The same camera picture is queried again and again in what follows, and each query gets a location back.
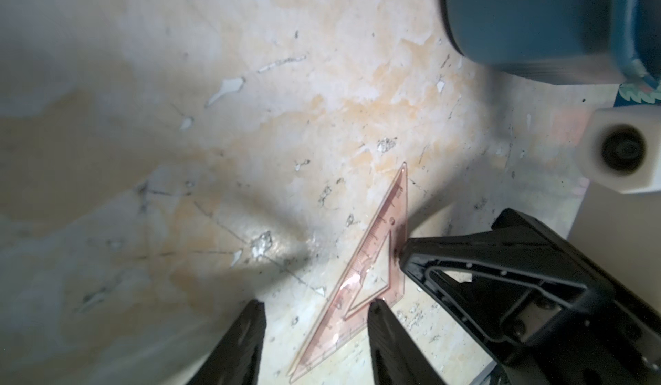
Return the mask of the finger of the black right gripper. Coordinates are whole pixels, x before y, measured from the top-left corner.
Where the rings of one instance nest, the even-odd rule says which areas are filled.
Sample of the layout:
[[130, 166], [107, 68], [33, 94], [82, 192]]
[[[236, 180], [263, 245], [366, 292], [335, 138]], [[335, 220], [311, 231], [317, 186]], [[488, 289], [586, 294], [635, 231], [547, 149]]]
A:
[[495, 359], [519, 358], [615, 297], [564, 239], [515, 209], [488, 232], [410, 238], [399, 266]]

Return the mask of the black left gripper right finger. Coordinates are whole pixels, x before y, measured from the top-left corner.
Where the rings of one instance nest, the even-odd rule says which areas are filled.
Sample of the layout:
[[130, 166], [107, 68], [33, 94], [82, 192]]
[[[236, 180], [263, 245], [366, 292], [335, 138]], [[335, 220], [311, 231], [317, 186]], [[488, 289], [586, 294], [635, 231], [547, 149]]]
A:
[[445, 384], [384, 300], [369, 304], [367, 326], [375, 384]]

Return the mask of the teal plastic storage box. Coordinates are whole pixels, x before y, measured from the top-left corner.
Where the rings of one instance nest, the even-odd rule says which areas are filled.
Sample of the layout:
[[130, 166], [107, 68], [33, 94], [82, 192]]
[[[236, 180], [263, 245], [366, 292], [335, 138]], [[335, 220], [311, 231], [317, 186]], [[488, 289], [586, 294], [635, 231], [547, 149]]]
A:
[[660, 85], [660, 0], [440, 0], [455, 50], [551, 85]]

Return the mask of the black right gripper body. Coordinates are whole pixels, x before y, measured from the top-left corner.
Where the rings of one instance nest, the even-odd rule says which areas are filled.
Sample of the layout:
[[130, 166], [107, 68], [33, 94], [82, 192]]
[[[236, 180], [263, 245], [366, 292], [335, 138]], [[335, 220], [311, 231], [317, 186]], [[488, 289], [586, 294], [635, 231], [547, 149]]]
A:
[[487, 281], [485, 321], [509, 384], [660, 382], [660, 315], [619, 283]]

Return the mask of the pink small triangle square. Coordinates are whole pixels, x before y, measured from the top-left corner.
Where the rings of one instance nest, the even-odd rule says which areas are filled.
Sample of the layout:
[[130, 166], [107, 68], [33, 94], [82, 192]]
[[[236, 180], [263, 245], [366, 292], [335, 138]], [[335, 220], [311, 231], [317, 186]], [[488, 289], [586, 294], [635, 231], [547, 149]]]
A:
[[394, 305], [403, 298], [399, 254], [408, 235], [407, 219], [408, 168], [403, 163], [296, 357], [289, 371], [291, 384], [361, 333], [370, 302], [381, 299]]

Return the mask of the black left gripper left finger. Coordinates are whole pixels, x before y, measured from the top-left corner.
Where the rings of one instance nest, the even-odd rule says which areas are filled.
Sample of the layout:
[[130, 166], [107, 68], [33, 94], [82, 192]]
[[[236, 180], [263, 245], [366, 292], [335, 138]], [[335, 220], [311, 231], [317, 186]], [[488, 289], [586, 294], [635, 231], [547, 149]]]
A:
[[257, 384], [266, 327], [264, 303], [249, 301], [187, 385]]

